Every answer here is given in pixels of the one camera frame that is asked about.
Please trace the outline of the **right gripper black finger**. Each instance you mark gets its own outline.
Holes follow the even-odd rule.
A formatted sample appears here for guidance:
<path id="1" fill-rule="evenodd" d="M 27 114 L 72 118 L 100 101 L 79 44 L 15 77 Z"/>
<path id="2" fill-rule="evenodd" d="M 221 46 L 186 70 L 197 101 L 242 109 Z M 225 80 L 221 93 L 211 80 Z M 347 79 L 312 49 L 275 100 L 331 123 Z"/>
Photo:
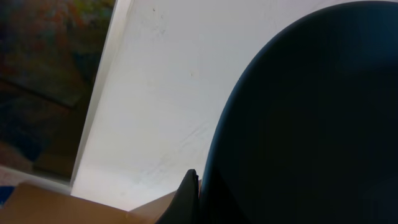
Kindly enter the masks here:
<path id="1" fill-rule="evenodd" d="M 199 206 L 199 181 L 195 169 L 189 169 L 174 197 L 156 224 L 195 224 Z"/>

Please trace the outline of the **dark blue plate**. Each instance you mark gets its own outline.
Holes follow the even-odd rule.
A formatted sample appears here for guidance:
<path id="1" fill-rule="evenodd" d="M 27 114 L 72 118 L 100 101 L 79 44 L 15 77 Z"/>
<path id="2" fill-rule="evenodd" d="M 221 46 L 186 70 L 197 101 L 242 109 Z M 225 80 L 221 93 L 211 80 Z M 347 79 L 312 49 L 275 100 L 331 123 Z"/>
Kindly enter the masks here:
<path id="1" fill-rule="evenodd" d="M 213 137 L 200 223 L 397 222 L 397 4 L 313 12 L 239 78 Z"/>

